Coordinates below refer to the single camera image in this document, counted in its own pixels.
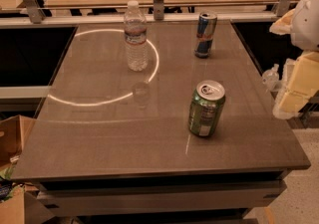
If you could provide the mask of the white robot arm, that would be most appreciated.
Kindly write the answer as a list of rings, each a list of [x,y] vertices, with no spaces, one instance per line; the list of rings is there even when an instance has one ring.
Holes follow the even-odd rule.
[[[308,51],[319,51],[319,0],[300,0],[291,21],[291,43]]]

